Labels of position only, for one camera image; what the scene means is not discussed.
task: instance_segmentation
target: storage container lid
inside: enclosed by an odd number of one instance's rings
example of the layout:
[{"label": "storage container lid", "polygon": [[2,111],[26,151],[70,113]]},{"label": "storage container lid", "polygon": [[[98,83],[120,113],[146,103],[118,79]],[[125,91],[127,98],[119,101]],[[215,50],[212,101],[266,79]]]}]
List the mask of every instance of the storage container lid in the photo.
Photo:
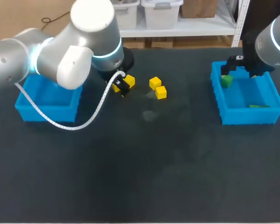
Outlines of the storage container lid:
[{"label": "storage container lid", "polygon": [[181,6],[183,0],[141,0],[141,5],[144,7],[155,7],[169,5],[171,7]]},{"label": "storage container lid", "polygon": [[140,0],[112,0],[114,9],[134,7],[140,4]]}]

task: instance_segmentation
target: white cable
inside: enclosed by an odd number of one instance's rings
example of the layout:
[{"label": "white cable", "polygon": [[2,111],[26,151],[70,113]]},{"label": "white cable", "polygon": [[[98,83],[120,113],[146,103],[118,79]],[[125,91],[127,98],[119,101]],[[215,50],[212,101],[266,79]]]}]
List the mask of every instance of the white cable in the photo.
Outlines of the white cable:
[{"label": "white cable", "polygon": [[23,95],[26,97],[26,99],[29,101],[29,103],[34,107],[34,109],[36,109],[36,111],[43,117],[45,118],[48,122],[50,122],[52,125],[56,126],[56,127],[59,127],[61,129],[65,129],[65,130],[68,130],[68,131],[76,131],[76,130],[80,130],[80,129],[83,129],[85,127],[87,127],[94,119],[95,117],[97,116],[99,110],[101,109],[105,99],[106,99],[106,96],[111,88],[111,85],[113,84],[114,80],[116,79],[117,76],[120,76],[122,75],[123,77],[126,76],[126,74],[123,72],[123,71],[117,71],[113,76],[112,78],[110,79],[110,81],[108,82],[106,88],[105,88],[105,91],[104,91],[104,94],[95,110],[95,112],[93,113],[93,115],[91,116],[91,118],[86,122],[84,123],[83,125],[80,125],[80,126],[77,126],[77,127],[67,127],[67,126],[63,126],[63,125],[60,125],[56,122],[54,122],[53,120],[51,120],[50,118],[48,118],[39,108],[38,106],[33,102],[33,100],[30,98],[30,96],[26,93],[26,91],[23,89],[23,87],[18,84],[18,83],[15,83],[15,86],[19,88],[19,90],[23,93]]}]

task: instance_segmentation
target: black table surface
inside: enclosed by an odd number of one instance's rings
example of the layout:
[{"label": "black table surface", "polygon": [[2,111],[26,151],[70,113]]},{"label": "black table surface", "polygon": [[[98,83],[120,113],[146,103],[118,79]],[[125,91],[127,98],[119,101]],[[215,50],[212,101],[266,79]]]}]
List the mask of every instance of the black table surface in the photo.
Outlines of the black table surface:
[{"label": "black table surface", "polygon": [[[223,126],[211,63],[241,49],[135,50],[136,86],[87,128],[25,123],[0,94],[0,222],[280,222],[280,118]],[[148,81],[168,91],[156,100]],[[280,69],[272,73],[280,94]],[[75,125],[105,87],[86,82]]]}]

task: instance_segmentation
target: black cable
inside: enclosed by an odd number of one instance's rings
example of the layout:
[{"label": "black cable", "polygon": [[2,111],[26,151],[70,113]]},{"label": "black cable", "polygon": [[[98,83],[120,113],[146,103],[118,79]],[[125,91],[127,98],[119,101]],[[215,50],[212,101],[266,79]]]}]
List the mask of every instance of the black cable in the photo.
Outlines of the black cable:
[{"label": "black cable", "polygon": [[49,17],[44,17],[44,18],[42,18],[42,22],[43,23],[45,23],[46,25],[44,25],[43,27],[42,27],[42,31],[43,31],[43,29],[45,29],[45,27],[47,26],[47,25],[49,25],[50,23],[52,23],[52,22],[55,22],[56,20],[59,20],[59,19],[61,19],[62,17],[64,17],[65,15],[67,15],[67,14],[69,14],[70,12],[67,12],[67,13],[64,13],[63,15],[61,15],[61,16],[59,16],[58,18],[56,18],[56,19],[54,19],[54,20],[51,20]]}]

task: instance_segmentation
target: green object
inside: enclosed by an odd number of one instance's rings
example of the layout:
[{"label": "green object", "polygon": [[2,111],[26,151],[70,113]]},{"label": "green object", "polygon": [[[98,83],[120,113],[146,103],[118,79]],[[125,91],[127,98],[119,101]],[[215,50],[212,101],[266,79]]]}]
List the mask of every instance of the green object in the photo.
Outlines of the green object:
[{"label": "green object", "polygon": [[232,84],[233,77],[231,75],[227,75],[221,78],[221,86],[224,88],[229,88]]},{"label": "green object", "polygon": [[270,106],[267,105],[249,105],[250,108],[270,108]]},{"label": "green object", "polygon": [[260,108],[258,105],[249,105],[250,108]]}]

